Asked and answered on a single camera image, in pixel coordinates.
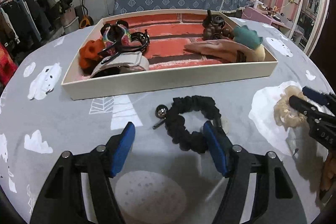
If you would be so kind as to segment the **person right hand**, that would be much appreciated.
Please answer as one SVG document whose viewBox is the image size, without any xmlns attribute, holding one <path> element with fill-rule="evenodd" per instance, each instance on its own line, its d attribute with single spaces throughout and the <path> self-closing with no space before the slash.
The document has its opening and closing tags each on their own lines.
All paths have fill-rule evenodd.
<svg viewBox="0 0 336 224">
<path fill-rule="evenodd" d="M 335 176 L 335 151 L 329 151 L 327 158 L 323 164 L 320 189 L 328 191 L 333 184 Z"/>
</svg>

